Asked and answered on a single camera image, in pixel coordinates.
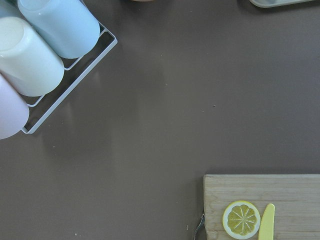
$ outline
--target gray tabletop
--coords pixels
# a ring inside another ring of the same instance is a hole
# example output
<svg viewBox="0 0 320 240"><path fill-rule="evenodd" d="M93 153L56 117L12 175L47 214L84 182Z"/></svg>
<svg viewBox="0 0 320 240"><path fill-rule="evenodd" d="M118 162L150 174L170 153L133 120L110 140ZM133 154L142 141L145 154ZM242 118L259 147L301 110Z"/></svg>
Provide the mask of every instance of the gray tabletop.
<svg viewBox="0 0 320 240"><path fill-rule="evenodd" d="M190 240L204 174L320 173L319 1L86 3L119 43L0 141L1 240Z"/></svg>

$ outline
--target pink cup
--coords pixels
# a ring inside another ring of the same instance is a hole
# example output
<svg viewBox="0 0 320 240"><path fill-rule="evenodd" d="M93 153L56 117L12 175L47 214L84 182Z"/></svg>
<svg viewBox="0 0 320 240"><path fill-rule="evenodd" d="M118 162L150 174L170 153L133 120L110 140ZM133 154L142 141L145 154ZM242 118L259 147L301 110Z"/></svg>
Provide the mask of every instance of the pink cup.
<svg viewBox="0 0 320 240"><path fill-rule="evenodd" d="M11 137L27 123L29 107L0 75L0 139Z"/></svg>

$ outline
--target knife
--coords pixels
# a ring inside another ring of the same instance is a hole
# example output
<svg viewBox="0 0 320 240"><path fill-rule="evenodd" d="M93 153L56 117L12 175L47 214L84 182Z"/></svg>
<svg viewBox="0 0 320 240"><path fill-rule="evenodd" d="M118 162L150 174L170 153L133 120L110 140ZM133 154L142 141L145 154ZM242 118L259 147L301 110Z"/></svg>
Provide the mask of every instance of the knife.
<svg viewBox="0 0 320 240"><path fill-rule="evenodd" d="M275 205L269 203L263 213L259 240L274 240L274 223L275 223Z"/></svg>

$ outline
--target lemon slice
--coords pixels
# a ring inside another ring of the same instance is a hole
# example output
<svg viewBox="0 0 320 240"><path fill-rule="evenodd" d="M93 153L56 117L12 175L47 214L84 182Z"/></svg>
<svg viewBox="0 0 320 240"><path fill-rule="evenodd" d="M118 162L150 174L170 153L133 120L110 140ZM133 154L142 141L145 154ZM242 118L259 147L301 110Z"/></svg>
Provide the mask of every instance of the lemon slice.
<svg viewBox="0 0 320 240"><path fill-rule="evenodd" d="M260 220L260 214L252 203L235 201L224 210L222 224L227 234L243 240L257 233Z"/></svg>

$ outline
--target cutting board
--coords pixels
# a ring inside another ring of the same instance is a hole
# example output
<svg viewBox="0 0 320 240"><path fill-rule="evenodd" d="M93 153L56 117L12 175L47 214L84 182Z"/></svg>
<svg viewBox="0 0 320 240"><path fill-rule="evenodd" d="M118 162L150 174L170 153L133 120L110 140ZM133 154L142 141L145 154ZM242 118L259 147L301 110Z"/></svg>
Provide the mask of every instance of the cutting board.
<svg viewBox="0 0 320 240"><path fill-rule="evenodd" d="M204 214L207 240L232 240L222 226L226 207L253 203L262 217L275 206L275 240L320 240L320 175L205 175ZM249 238L257 240L258 233Z"/></svg>

